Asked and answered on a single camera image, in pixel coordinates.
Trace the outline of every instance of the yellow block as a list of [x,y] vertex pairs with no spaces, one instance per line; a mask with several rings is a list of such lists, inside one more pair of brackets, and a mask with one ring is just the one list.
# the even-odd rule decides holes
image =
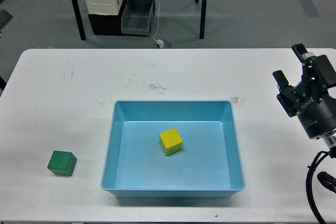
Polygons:
[[182,150],[182,138],[176,128],[161,132],[160,144],[166,156]]

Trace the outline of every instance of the green cube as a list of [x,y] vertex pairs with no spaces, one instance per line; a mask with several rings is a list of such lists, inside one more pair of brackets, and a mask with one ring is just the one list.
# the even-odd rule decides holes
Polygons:
[[56,175],[71,176],[77,159],[71,152],[54,151],[48,169]]

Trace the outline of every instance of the robotic arm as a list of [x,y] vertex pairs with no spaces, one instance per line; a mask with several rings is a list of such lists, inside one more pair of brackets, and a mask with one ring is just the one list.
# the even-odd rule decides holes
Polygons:
[[273,73],[278,83],[277,98],[290,117],[298,116],[309,138],[323,138],[336,157],[336,99],[328,89],[336,86],[336,72],[326,55],[315,56],[303,44],[292,46],[302,63],[301,82],[289,85],[281,70]]

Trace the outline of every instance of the white table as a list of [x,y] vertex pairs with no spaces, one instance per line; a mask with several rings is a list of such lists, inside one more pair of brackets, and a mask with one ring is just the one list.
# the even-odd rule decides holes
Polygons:
[[[336,50],[326,54],[336,66]],[[276,99],[290,84],[290,49],[33,49],[0,97],[0,220],[69,222],[316,222],[306,199],[310,140]],[[246,188],[228,199],[117,199],[100,188],[116,100],[231,100]],[[47,169],[54,150],[77,157],[72,177]],[[334,175],[336,162],[321,165]],[[314,181],[326,221],[336,198]]]

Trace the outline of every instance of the blue tray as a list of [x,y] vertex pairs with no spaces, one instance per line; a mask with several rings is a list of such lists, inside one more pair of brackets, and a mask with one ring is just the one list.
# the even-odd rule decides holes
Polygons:
[[[181,151],[159,134],[175,127]],[[229,101],[117,101],[101,187],[117,197],[230,197],[245,187]]]

